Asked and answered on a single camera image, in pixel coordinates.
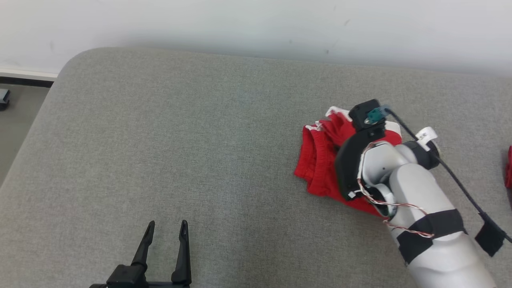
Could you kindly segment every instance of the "floor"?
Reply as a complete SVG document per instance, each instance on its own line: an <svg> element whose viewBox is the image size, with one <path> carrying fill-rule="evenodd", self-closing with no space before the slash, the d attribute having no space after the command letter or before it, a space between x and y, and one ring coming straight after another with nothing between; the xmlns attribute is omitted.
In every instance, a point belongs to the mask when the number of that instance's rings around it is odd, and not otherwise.
<svg viewBox="0 0 512 288"><path fill-rule="evenodd" d="M50 88L4 85L11 90L11 102L0 112L0 186L29 132Z"/></svg>

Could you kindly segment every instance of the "gray fabric surface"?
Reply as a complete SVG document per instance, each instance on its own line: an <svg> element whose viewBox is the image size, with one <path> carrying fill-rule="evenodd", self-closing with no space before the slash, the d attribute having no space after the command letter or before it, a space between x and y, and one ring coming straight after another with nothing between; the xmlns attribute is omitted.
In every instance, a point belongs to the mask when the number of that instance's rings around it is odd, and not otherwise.
<svg viewBox="0 0 512 288"><path fill-rule="evenodd" d="M129 263L150 220L150 280L170 280L188 220L193 287L415 287L373 216L293 176L302 126L378 98L440 135L446 162L512 233L503 186L512 81L102 48L63 69L0 189L5 287L88 287ZM482 225L441 168L470 235ZM512 244L489 258L512 286Z"/></svg>

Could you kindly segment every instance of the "red object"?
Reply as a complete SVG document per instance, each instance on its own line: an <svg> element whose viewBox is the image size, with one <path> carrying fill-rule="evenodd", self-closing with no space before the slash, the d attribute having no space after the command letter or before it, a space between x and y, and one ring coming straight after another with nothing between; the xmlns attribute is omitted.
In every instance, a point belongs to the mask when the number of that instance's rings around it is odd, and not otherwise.
<svg viewBox="0 0 512 288"><path fill-rule="evenodd" d="M339 192L334 159L334 146L341 146L355 134L355 129L342 113L332 113L330 120L320 120L317 125L306 125L302 130L301 154L295 175L307 182L307 191L317 196L329 196L350 207L380 216L376 209L363 198L346 201ZM386 130L383 140L392 145L402 143L400 134Z"/></svg>
<svg viewBox="0 0 512 288"><path fill-rule="evenodd" d="M510 163L512 163L512 146L508 148L508 164L505 168L505 186L507 188L512 188L512 168Z"/></svg>

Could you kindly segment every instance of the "wire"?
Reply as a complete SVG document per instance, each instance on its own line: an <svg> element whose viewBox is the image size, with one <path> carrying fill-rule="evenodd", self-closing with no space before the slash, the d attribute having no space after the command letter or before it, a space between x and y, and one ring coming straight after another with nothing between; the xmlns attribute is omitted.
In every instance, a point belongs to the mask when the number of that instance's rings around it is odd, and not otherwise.
<svg viewBox="0 0 512 288"><path fill-rule="evenodd" d="M391 116L393 116L393 118L395 118L395 120L405 129L405 131L407 131L407 133L415 140L415 141L418 141L418 137L416 137L416 135L414 135L414 133L411 131L411 129L409 129L409 127L407 127L407 125L402 121L402 119L400 119L400 117L398 117L398 115L396 115L395 112L393 112L393 110L391 110L390 108L385 108L384 109L387 113L389 113ZM507 233L505 231L503 231L497 224L496 222L494 222L494 220L491 219L491 217L489 215L487 215L487 213L484 212L484 210L482 209L482 207L480 207L476 201L473 199L473 197L469 194L469 192L466 190L466 187L464 187L464 185L462 184L462 182L459 180L459 178L455 175L455 173L453 173L452 169L450 169L450 167L448 167L448 165L441 159L441 157L437 156L435 153L432 153L434 155L434 157L436 157L436 159L439 161L439 163L446 169L446 171L448 172L448 174L452 177L452 179L455 181L455 183L459 186L460 190L462 190L462 193L464 193L464 195L466 196L466 198L471 202L471 204L476 208L476 210L478 211L478 213L480 214L480 217L482 217L482 219L484 220L484 222L488 222L490 225L494 226L494 228L497 228L498 231L501 232L502 236L508 240L508 242L512 243L512 238L510 236L507 235Z"/></svg>
<svg viewBox="0 0 512 288"><path fill-rule="evenodd" d="M361 153L361 158L360 158L360 161L359 161L359 171L357 172L357 184L359 185L359 189L360 189L358 191L360 191L365 196L365 198L366 198L366 200L368 202L370 202L370 203L372 203L374 205L391 205L391 206L396 206L396 207L405 206L405 207L408 207L408 208L419 209L424 215L427 215L428 213L423 208L421 208L419 206L416 206L414 204L410 204L410 203L391 203L391 202L376 200L375 198L372 197L370 192L368 192L368 190L366 190L364 184L362 183L362 165L365 162L366 152L368 150L370 150L371 148L374 148L376 146L378 146L378 145L376 145L374 142L372 142L372 143L368 144L366 146L366 148ZM424 237L424 238L433 238L435 236L435 234L433 234L433 233L411 230L411 229L409 229L407 227L404 227L404 226L395 226L395 225L390 224L389 221L390 221L390 217L387 217L382 222L384 224L386 224L388 227L391 227L392 228L391 231L395 230L395 229L402 229L402 230L405 230L405 231L407 231L409 233L418 234L419 236Z"/></svg>

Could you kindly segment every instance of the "black cable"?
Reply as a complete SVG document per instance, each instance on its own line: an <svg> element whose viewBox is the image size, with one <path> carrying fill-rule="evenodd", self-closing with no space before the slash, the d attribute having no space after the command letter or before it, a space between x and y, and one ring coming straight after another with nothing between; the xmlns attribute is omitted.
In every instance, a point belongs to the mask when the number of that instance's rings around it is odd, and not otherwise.
<svg viewBox="0 0 512 288"><path fill-rule="evenodd" d="M407 125L405 125L405 123L402 121L402 119L400 119L400 117L398 117L398 115L396 115L395 112L393 112L390 108L384 108L384 111L389 113L391 116L393 116L393 118L395 118L395 120L400 124L400 126L402 126L405 131L407 131L407 133L415 140L415 141L418 141L418 137L416 137L416 135L414 135L414 133L411 131L411 129L409 129L409 127L407 127ZM484 222L488 222L489 224L491 224L492 226L494 226L495 228L497 228L498 231L501 231L503 237L505 239L508 240L508 242L512 243L512 238L510 236L507 235L507 233L505 231L503 231L497 224L496 222L494 222L494 220L491 219L491 217L489 215L487 215L487 213L484 212L484 210L482 209L482 207L480 207L476 201L473 199L473 197L471 197L471 195L469 194L469 192L466 190L466 187L464 187L464 185L462 184L462 182L459 180L459 178L457 178L457 176L455 175L455 173L453 173L452 169L450 169L450 167L448 167L448 165L441 159L441 157L435 155L435 153L432 153L436 158L437 160L439 161L439 163L441 163L441 165L446 169L446 171L448 172L448 174L452 177L452 179L455 181L455 183L459 186L460 190L462 190L462 193L464 193L464 195L466 196L466 198L471 202L471 204L476 208L476 210L478 211L478 214L480 214L480 217L482 217L482 219L484 220Z"/></svg>

